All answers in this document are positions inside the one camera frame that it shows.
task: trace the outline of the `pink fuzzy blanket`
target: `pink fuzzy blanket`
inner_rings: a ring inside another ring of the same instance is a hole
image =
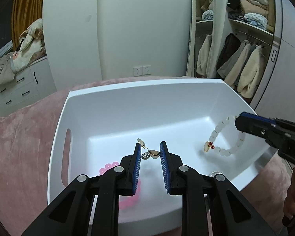
[[[161,79],[135,77],[90,83],[100,85]],[[0,220],[12,236],[20,236],[47,206],[49,157],[58,119],[69,90],[58,91],[8,117],[0,117]],[[275,155],[242,193],[274,231],[282,227],[283,202],[290,178]]]

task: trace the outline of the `full-length mirror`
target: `full-length mirror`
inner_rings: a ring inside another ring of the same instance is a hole
[[[194,45],[195,72],[198,78],[208,74],[212,53],[214,0],[196,0],[196,34]]]

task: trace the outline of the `drawer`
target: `drawer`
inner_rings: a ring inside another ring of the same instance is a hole
[[[27,67],[25,70],[15,75],[14,80],[11,82],[11,87],[13,90],[16,90],[30,82],[33,82],[33,77],[30,68]]]
[[[28,105],[31,105],[31,104],[34,104],[35,102],[37,102],[38,100],[40,100],[41,97],[39,95],[35,95],[31,98],[28,98],[27,100],[19,103],[19,104],[16,104],[15,106],[11,106],[10,108],[7,108],[5,111],[4,111],[4,116],[8,116],[9,114],[23,108],[23,107],[26,107]]]
[[[29,67],[17,73],[13,81],[0,85],[0,100],[13,93],[16,89],[33,81],[32,72]]]
[[[0,106],[2,105],[6,108],[10,108],[36,95],[38,95],[37,88],[35,84],[31,82],[14,90],[10,95],[3,98],[0,102]]]
[[[41,98],[57,91],[47,58],[31,65],[30,70]]]
[[[12,92],[12,87],[10,82],[0,85],[0,100],[2,100],[4,97],[9,95],[11,92]]]

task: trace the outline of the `wall socket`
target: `wall socket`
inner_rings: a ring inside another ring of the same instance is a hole
[[[142,70],[143,75],[150,75],[151,74],[151,66],[143,66],[142,68],[143,68],[143,70]]]
[[[142,67],[134,67],[133,76],[141,76],[141,75],[142,75]]]
[[[141,66],[133,68],[133,76],[150,75],[151,66]]]

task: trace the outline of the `wardrobe shelf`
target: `wardrobe shelf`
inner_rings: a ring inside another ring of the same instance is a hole
[[[271,40],[270,43],[272,43],[273,34],[271,34],[270,32],[239,20],[229,19],[229,21],[233,24],[233,26],[238,28],[238,30],[242,31],[243,29],[246,29],[248,30],[249,34],[255,35],[255,37],[265,41]]]
[[[211,31],[213,29],[213,20],[203,20],[196,22],[196,32]]]

